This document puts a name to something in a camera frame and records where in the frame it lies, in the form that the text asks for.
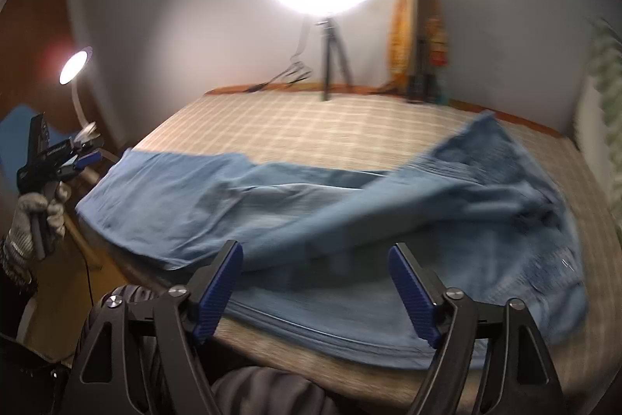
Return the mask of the dark sleeved left forearm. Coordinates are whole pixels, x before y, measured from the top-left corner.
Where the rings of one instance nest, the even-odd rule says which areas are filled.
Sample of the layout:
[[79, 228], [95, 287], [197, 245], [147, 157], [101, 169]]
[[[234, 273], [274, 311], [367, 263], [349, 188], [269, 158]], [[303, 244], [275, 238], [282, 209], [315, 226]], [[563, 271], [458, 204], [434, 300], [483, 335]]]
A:
[[9, 261], [1, 252], [1, 334], [16, 338], [26, 306], [38, 290], [37, 280], [30, 270]]

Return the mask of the grey knit gloved left hand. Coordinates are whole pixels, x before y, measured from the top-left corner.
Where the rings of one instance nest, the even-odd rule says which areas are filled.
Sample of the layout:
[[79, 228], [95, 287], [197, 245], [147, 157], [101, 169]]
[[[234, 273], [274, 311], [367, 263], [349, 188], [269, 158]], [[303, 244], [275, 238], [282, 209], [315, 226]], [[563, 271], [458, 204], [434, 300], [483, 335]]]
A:
[[31, 283], [30, 266], [37, 254], [35, 223], [43, 218], [51, 228], [52, 237], [62, 239], [65, 234], [64, 204], [71, 193], [67, 184], [59, 183], [52, 198], [27, 193], [17, 200], [12, 224], [1, 242], [1, 273], [17, 287]]

